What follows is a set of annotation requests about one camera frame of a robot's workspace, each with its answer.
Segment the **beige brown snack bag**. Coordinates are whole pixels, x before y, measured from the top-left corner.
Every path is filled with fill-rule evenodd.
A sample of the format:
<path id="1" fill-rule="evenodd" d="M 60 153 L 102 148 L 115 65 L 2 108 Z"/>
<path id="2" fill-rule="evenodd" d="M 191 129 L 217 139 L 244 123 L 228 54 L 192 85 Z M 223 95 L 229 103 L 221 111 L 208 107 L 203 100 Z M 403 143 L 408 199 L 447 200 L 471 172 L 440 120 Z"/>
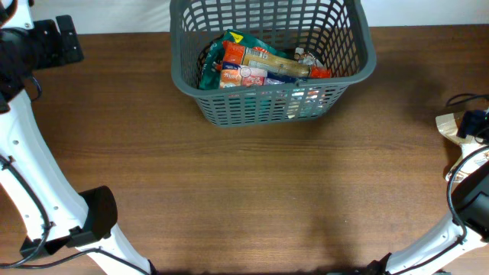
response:
<path id="1" fill-rule="evenodd" d="M 461 148 L 461 156 L 453 164 L 450 170 L 445 175 L 445 180 L 449 181 L 455 168 L 471 153 L 477 149 L 484 147 L 484 144 L 478 144 L 472 136 L 460 138 L 457 136 L 458 127 L 461 124 L 462 116 L 465 112 L 456 112 L 436 117 L 436 126 L 439 133 L 455 145 Z M 473 159 L 465 163 L 461 169 L 455 174 L 455 182 L 460 183 L 471 173 L 476 171 L 483 164 L 488 162 L 488 149 L 478 153 Z"/>
<path id="2" fill-rule="evenodd" d="M 310 66 L 325 69 L 324 64 L 316 57 L 313 52 L 306 50 L 303 47 L 296 47 L 293 53 L 293 66 Z"/>

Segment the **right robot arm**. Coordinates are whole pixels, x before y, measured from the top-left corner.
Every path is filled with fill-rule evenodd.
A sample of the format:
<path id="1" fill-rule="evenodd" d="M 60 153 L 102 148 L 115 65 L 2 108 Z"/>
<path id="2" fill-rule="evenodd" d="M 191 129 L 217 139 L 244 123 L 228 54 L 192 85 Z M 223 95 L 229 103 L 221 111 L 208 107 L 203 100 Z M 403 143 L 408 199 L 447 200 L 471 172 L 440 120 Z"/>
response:
<path id="1" fill-rule="evenodd" d="M 461 148 L 445 176 L 449 211 L 420 239 L 372 261 L 363 274 L 440 274 L 456 258 L 488 245 L 488 110 L 441 115 L 436 124 Z"/>

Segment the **orange biscuit package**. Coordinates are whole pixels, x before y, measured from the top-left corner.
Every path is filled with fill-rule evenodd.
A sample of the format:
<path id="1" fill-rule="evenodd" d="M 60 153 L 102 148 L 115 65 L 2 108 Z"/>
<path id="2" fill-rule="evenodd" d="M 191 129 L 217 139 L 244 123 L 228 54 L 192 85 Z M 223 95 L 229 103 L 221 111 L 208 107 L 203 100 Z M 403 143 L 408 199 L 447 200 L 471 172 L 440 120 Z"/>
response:
<path id="1" fill-rule="evenodd" d="M 294 67 L 293 60 L 279 57 L 266 51 L 255 50 L 237 43 L 223 43 L 225 55 L 222 64 L 222 77 L 243 79 L 249 76 L 265 77 L 265 71 L 295 78 L 330 78 L 330 69 L 310 66 Z"/>

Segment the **green Nescafe coffee bag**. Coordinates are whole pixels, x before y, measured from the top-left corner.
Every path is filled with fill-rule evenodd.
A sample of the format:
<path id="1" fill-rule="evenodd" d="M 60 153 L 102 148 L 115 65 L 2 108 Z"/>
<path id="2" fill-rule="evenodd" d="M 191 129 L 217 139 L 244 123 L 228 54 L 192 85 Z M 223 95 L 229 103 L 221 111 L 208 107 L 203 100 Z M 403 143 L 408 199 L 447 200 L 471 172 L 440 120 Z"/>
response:
<path id="1" fill-rule="evenodd" d="M 225 55 L 225 48 L 223 43 L 230 41 L 240 44 L 245 47 L 250 47 L 255 50 L 264 50 L 268 53 L 272 53 L 279 57 L 289 58 L 290 56 L 280 50 L 276 50 L 272 46 L 266 44 L 262 40 L 256 37 L 228 29 L 223 35 L 216 38 L 210 43 L 209 50 L 205 55 L 205 60 L 201 69 L 201 80 L 199 83 L 199 89 L 212 90 L 219 87 L 220 82 L 220 66 Z"/>

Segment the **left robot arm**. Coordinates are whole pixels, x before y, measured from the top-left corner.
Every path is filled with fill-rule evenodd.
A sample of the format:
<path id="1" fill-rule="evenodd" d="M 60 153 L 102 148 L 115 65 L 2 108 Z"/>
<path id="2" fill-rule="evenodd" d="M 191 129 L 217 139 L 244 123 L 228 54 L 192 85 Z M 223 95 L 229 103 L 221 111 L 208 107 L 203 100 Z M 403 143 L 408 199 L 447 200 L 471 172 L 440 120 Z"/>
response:
<path id="1" fill-rule="evenodd" d="M 25 83 L 41 96 L 35 70 L 83 61 L 73 19 L 33 21 L 30 0 L 1 1 L 1 185 L 23 219 L 27 237 L 21 259 L 3 269 L 35 270 L 33 262 L 59 249 L 89 255 L 107 274 L 155 274 L 154 265 L 118 226 L 112 191 L 100 186 L 77 192 L 43 139 Z"/>

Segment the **light teal wipes packet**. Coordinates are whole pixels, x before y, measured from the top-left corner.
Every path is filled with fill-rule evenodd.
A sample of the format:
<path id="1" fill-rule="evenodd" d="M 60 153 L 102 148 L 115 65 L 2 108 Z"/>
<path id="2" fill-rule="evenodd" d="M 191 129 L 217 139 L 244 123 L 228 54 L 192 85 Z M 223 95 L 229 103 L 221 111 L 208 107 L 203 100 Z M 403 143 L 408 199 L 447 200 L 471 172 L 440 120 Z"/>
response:
<path id="1" fill-rule="evenodd" d="M 297 118 L 312 118 L 319 116 L 324 111 L 324 105 L 318 104 L 315 105 L 312 102 L 309 104 L 303 105 L 302 108 L 297 113 Z"/>

